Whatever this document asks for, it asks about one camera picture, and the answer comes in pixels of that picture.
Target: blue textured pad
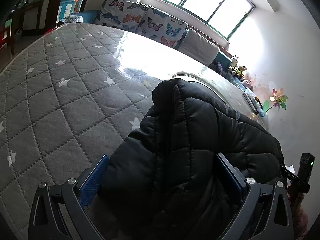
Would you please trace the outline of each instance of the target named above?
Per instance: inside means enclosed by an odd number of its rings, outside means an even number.
[[[108,165],[109,157],[105,155],[80,188],[79,203],[82,207],[89,206],[91,204],[100,188],[102,177],[107,170]]]

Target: red butterfly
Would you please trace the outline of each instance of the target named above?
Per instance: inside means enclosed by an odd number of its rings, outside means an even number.
[[[117,6],[119,10],[123,12],[124,3],[119,2],[119,0],[114,0],[112,3],[109,4],[109,6]]]
[[[126,23],[126,22],[136,22],[136,23],[139,23],[140,22],[140,20],[141,20],[141,15],[133,15],[132,16],[132,14],[130,14],[130,13],[128,13],[126,16],[125,16],[125,18],[123,19],[123,23]]]
[[[151,29],[153,28],[154,31],[159,31],[159,29],[163,26],[161,23],[154,23],[150,17],[148,17],[148,22],[148,27]]]
[[[167,39],[164,36],[162,36],[160,43],[163,44],[163,45],[166,45],[166,46],[168,46],[170,48],[173,48],[173,45],[176,43],[176,41],[167,41]]]

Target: wooden chair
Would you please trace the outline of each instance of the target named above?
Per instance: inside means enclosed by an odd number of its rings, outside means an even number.
[[[0,49],[4,44],[8,44],[11,47],[11,54],[14,55],[14,40],[10,35],[10,27],[0,28]]]

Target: metal screw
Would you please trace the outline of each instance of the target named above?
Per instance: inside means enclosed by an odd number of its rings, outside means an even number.
[[[283,187],[283,183],[281,181],[277,181],[276,184],[277,184],[278,187]]]
[[[46,185],[47,185],[47,184],[46,184],[45,182],[41,182],[41,183],[39,184],[39,188],[44,188]]]
[[[76,183],[76,179],[74,178],[68,179],[68,184],[73,185],[75,183]]]
[[[254,184],[256,181],[253,178],[247,178],[249,184]]]

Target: window frame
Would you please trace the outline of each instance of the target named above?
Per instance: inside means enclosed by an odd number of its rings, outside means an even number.
[[[251,5],[252,5],[252,8],[250,9],[249,12],[247,12],[243,17],[242,19],[240,20],[240,22],[238,22],[238,24],[233,28],[233,30],[230,32],[230,34],[225,37],[223,34],[221,34],[218,30],[216,30],[214,27],[212,27],[210,24],[209,24],[209,21],[211,20],[211,18],[213,17],[213,15],[217,12],[217,10],[220,8],[220,6],[223,4],[223,2],[225,0],[222,0],[220,2],[220,4],[218,5],[218,7],[214,10],[214,12],[211,14],[211,16],[209,17],[209,19],[207,21],[205,21],[204,19],[200,18],[198,15],[194,14],[193,12],[190,12],[189,10],[185,9],[183,7],[183,5],[185,4],[185,2],[187,0],[181,0],[179,2],[179,4],[174,4],[168,0],[161,0],[161,1],[164,1],[166,3],[169,3],[185,12],[187,12],[188,14],[191,14],[192,16],[196,17],[198,20],[202,21],[203,23],[205,23],[207,26],[209,26],[211,29],[213,29],[215,32],[217,32],[219,35],[221,35],[223,38],[225,38],[227,41],[230,39],[230,37],[233,35],[233,33],[239,28],[239,26],[243,23],[243,21],[249,16],[249,14],[252,12],[252,10],[256,7],[250,0],[247,0]]]

